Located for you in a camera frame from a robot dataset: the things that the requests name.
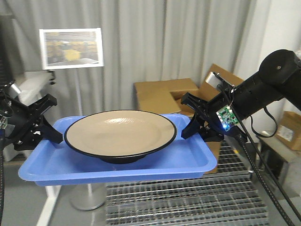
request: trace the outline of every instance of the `black plate rim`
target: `black plate rim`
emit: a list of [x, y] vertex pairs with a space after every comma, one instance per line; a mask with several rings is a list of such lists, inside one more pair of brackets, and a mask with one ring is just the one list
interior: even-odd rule
[[[146, 113], [151, 113], [151, 114], [155, 114], [155, 115], [158, 115], [160, 117], [163, 117], [164, 119], [168, 120], [172, 126], [174, 127], [174, 135], [171, 137], [171, 139], [165, 143], [164, 145], [158, 147], [158, 148], [155, 148], [153, 150], [150, 150], [150, 151], [147, 151], [147, 152], [143, 152], [143, 153], [137, 153], [137, 154], [131, 154], [131, 155], [115, 155], [115, 156], [111, 156], [111, 155], [98, 155], [98, 154], [92, 154], [92, 153], [87, 153], [87, 152], [84, 152], [80, 149], [77, 149], [75, 148], [72, 144], [69, 143], [68, 139], [67, 139], [67, 132], [69, 130], [69, 128], [75, 124], [76, 122], [86, 118], [86, 117], [89, 117], [89, 116], [92, 116], [92, 115], [95, 115], [95, 114], [101, 114], [101, 113], [105, 113], [105, 112], [117, 112], [117, 111], [135, 111], [135, 112], [146, 112]], [[139, 157], [139, 156], [145, 156], [145, 155], [148, 155], [150, 153], [153, 153], [153, 152], [156, 152], [156, 151], [159, 151], [165, 147], [167, 147], [169, 144], [171, 144], [173, 142], [173, 140], [175, 139], [176, 135], [177, 135], [177, 128], [175, 126], [175, 124], [170, 120], [168, 119], [167, 117], [164, 117], [163, 115], [160, 115], [160, 114], [157, 114], [157, 113], [153, 113], [153, 112], [147, 112], [147, 111], [140, 111], [140, 110], [112, 110], [112, 111], [104, 111], [104, 112], [99, 112], [99, 113], [95, 113], [95, 114], [91, 114], [91, 115], [88, 115], [88, 116], [85, 116], [77, 121], [75, 121], [74, 123], [72, 123], [65, 131], [64, 133], [64, 141], [66, 142], [66, 144], [72, 148], [73, 150], [81, 153], [81, 154], [85, 154], [85, 155], [88, 155], [88, 156], [92, 156], [92, 157], [97, 157], [97, 158], [103, 158], [103, 159], [126, 159], [126, 158], [132, 158], [132, 157]]]

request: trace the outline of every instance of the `round stand base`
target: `round stand base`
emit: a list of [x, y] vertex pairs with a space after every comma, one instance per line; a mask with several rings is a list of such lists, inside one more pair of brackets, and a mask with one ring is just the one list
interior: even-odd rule
[[106, 199], [106, 186], [102, 184], [76, 185], [70, 193], [70, 203], [78, 210], [95, 210]]

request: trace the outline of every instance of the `gray floor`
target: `gray floor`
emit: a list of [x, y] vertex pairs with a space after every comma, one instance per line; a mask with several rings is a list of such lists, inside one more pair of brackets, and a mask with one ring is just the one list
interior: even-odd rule
[[[17, 171], [22, 162], [5, 163], [5, 203], [3, 213], [3, 226], [34, 226], [39, 218], [40, 211], [46, 200], [45, 188], [35, 185], [33, 182], [21, 180]], [[269, 209], [271, 226], [285, 226], [285, 222], [278, 214], [269, 197], [263, 191], [261, 185], [255, 183], [259, 194]], [[79, 211], [74, 209], [69, 202], [69, 195], [74, 186], [63, 186], [55, 212], [49, 226], [104, 226], [104, 207], [92, 211]], [[293, 203], [301, 211], [301, 198], [292, 198]], [[291, 211], [289, 216], [301, 226]]]

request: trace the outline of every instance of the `white wall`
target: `white wall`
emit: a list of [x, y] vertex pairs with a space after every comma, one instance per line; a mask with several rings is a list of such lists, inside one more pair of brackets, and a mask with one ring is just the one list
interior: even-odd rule
[[[257, 71], [262, 60], [277, 49], [297, 51], [301, 45], [301, 1], [300, 0], [271, 0], [269, 15], [259, 53]], [[274, 117], [280, 120], [285, 100], [276, 101], [268, 106]], [[253, 116], [254, 127], [257, 131], [273, 130], [274, 123], [263, 110]]]

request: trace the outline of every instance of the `black cable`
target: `black cable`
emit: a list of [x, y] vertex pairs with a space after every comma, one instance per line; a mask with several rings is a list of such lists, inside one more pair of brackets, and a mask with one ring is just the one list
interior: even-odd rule
[[265, 136], [265, 135], [263, 135], [263, 134], [260, 134], [260, 133], [256, 132], [256, 131], [254, 130], [254, 128], [253, 128], [253, 117], [252, 117], [252, 116], [250, 116], [250, 117], [251, 117], [251, 129], [252, 129], [253, 133], [256, 134], [256, 135], [259, 136], [259, 137], [270, 138], [270, 137], [273, 137], [273, 136], [277, 133], [277, 130], [278, 130], [278, 124], [277, 124], [277, 121], [276, 121], [276, 119], [274, 118], [274, 116], [271, 115], [271, 113], [268, 111], [267, 107], [264, 107], [263, 109], [264, 109], [264, 112], [265, 112], [265, 113], [266, 113], [266, 114], [274, 121], [274, 123], [275, 123], [275, 131], [273, 132], [272, 135], [269, 135], [269, 136]]
[[4, 157], [3, 149], [5, 143], [5, 130], [0, 129], [0, 225], [2, 222], [3, 208], [4, 208]]
[[[231, 101], [229, 100], [227, 94], [225, 93], [224, 90], [222, 90], [222, 93], [224, 94], [226, 100], [228, 101], [228, 103], [231, 103]], [[271, 171], [271, 169], [269, 168], [269, 166], [266, 164], [266, 162], [263, 159], [262, 154], [260, 153], [260, 151], [258, 150], [257, 146], [255, 145], [255, 142], [253, 141], [251, 135], [249, 134], [248, 130], [246, 129], [245, 125], [242, 123], [241, 119], [239, 118], [237, 112], [235, 111], [235, 108], [232, 106], [232, 111], [233, 113], [236, 115], [241, 127], [243, 128], [244, 132], [246, 133], [247, 137], [249, 138], [252, 146], [254, 147], [254, 149], [256, 150], [260, 160], [262, 161], [262, 163], [264, 164], [265, 168], [267, 169], [268, 173], [270, 174], [271, 178], [273, 179], [273, 181], [275, 182], [276, 186], [279, 188], [280, 192], [282, 193], [282, 195], [284, 196], [285, 200], [287, 201], [287, 203], [290, 205], [290, 207], [292, 208], [292, 210], [294, 211], [294, 213], [296, 214], [296, 216], [298, 217], [298, 219], [301, 221], [301, 215], [300, 213], [297, 211], [296, 207], [294, 206], [294, 204], [292, 203], [292, 201], [289, 199], [288, 195], [286, 194], [286, 192], [284, 191], [284, 189], [282, 188], [282, 186], [280, 185], [280, 183], [278, 182], [278, 180], [276, 179], [275, 175], [273, 174], [273, 172]], [[264, 179], [262, 178], [262, 176], [260, 175], [260, 172], [258, 170], [258, 168], [256, 167], [256, 165], [254, 164], [254, 172], [256, 173], [261, 185], [263, 186], [264, 190], [267, 192], [267, 194], [269, 195], [270, 199], [272, 200], [273, 204], [275, 205], [275, 207], [277, 208], [278, 212], [280, 213], [280, 215], [282, 216], [282, 218], [285, 220], [285, 222], [289, 225], [289, 226], [294, 226], [293, 222], [291, 221], [291, 219], [288, 217], [288, 215], [286, 214], [286, 212], [283, 210], [282, 206], [280, 205], [280, 203], [278, 202], [277, 198], [275, 197], [274, 193], [271, 191], [271, 189], [268, 187], [268, 185], [265, 183]]]

